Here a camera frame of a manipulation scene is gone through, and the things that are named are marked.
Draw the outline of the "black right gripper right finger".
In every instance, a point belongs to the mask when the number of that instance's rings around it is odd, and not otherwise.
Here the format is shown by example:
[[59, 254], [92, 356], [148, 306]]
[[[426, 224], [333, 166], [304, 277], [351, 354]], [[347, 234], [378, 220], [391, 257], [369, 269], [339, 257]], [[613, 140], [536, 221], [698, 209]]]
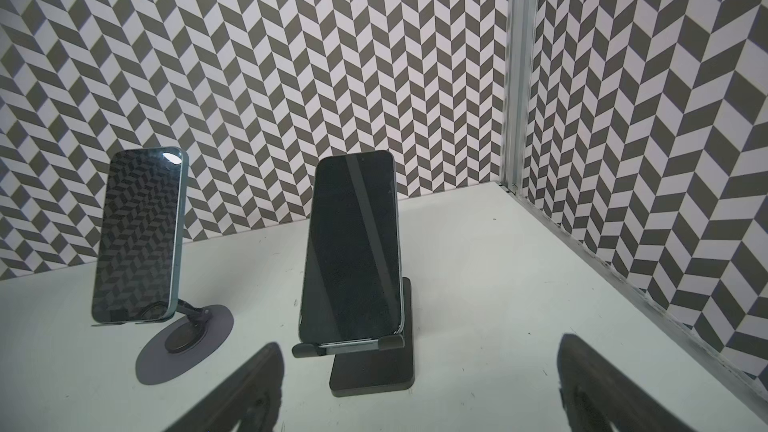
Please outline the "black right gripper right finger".
[[573, 431], [691, 429], [575, 334], [562, 336], [557, 370]]

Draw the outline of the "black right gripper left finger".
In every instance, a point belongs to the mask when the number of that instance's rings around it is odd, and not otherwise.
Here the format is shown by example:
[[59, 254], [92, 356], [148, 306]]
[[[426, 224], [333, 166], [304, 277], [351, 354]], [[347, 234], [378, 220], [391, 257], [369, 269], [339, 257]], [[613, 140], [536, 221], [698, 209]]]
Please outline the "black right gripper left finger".
[[282, 401], [285, 366], [270, 342], [181, 418], [170, 431], [272, 431]]

